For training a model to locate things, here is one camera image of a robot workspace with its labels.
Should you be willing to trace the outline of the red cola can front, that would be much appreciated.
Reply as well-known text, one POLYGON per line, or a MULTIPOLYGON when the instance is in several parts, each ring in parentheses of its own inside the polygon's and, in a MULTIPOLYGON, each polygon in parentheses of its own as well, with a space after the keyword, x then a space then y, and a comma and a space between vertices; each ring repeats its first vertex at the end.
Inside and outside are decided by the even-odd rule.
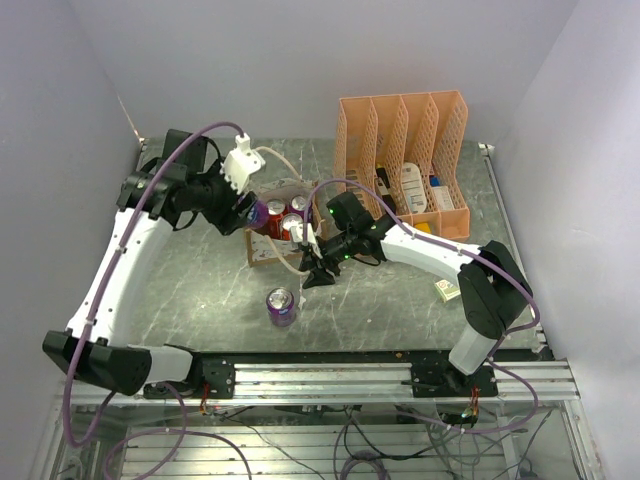
POLYGON ((286 215, 287 204, 282 199, 268 200, 266 206, 270 221, 280 221, 286 215))

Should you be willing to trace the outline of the red cola can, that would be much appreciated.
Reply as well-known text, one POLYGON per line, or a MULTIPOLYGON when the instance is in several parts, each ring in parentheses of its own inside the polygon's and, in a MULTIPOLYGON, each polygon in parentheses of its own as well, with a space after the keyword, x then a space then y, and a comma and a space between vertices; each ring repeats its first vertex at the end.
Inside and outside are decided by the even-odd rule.
POLYGON ((284 215, 279 224, 280 239, 283 241, 290 241, 291 232, 302 223, 303 219, 297 213, 288 213, 284 215))
POLYGON ((287 204, 282 199, 268 200, 266 206, 270 221, 280 221, 286 215, 287 204))

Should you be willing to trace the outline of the canvas jute cat-print bag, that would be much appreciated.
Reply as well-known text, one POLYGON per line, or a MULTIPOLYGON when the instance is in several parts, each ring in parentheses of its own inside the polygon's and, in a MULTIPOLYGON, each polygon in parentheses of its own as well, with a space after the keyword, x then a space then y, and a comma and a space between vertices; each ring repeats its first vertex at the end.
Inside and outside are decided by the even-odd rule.
MULTIPOLYGON (((272 182, 258 185, 252 181, 254 192, 258 195, 259 201, 266 205, 271 200, 281 200, 286 204, 296 196, 304 199, 309 197, 310 192, 318 185, 318 181, 303 179, 297 169, 281 153, 267 146, 255 148, 268 165, 278 159, 287 169, 287 173, 282 173, 281 177, 272 182)), ((325 238, 328 235, 328 223, 322 218, 317 207, 317 200, 313 201, 309 215, 309 223, 313 226, 313 233, 317 239, 325 238)), ((260 229, 246 229, 245 240, 247 245, 248 263, 250 266, 267 265, 281 262, 290 272, 298 270, 298 266, 292 265, 294 260, 300 261, 302 252, 290 240, 280 240, 272 238, 266 233, 267 224, 260 229)))

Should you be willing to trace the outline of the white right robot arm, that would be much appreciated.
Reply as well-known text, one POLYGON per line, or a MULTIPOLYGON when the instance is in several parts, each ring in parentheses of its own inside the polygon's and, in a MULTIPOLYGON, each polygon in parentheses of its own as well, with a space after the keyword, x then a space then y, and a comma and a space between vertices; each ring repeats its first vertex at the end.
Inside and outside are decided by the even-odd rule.
POLYGON ((342 193, 327 208, 339 233, 323 240, 310 225, 290 229, 300 245, 303 287, 335 283, 340 264, 358 255, 379 262, 409 265, 457 286, 467 325, 448 355, 450 365, 440 373, 450 394, 465 394, 476 383, 476 371, 533 299, 524 275, 507 247, 497 241, 469 245, 426 234, 392 213, 374 219, 356 196, 342 193))

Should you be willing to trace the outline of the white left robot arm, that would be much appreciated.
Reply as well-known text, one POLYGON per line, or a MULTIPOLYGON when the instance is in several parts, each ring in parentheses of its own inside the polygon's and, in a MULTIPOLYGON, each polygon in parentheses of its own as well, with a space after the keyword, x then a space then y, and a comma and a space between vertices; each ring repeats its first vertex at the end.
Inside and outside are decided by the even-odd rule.
POLYGON ((182 397, 203 387, 196 353, 185 347, 134 345, 130 330, 150 268, 182 213, 202 215, 224 236, 248 223, 257 201, 249 179, 265 164, 246 133, 210 168, 203 134, 172 131, 160 158, 124 181, 111 239, 80 307, 62 331, 50 331, 44 353, 67 375, 108 391, 133 395, 168 381, 182 397))

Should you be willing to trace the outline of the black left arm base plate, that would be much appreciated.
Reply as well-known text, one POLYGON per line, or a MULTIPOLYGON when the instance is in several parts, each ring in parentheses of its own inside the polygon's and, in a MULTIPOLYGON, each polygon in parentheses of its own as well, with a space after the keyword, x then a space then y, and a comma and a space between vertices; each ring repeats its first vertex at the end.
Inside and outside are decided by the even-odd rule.
POLYGON ((184 398, 231 399, 234 395, 236 370, 220 358, 198 359, 183 381, 169 381, 184 398))

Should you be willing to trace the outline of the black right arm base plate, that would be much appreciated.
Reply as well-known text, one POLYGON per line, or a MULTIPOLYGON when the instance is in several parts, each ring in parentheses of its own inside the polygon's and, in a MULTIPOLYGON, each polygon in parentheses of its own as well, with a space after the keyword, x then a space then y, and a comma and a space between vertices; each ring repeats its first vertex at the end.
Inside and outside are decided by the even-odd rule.
POLYGON ((412 388, 415 398, 470 398, 473 392, 479 397, 498 395, 492 367, 481 366, 475 373, 464 375, 448 361, 413 364, 410 378, 402 384, 412 388))

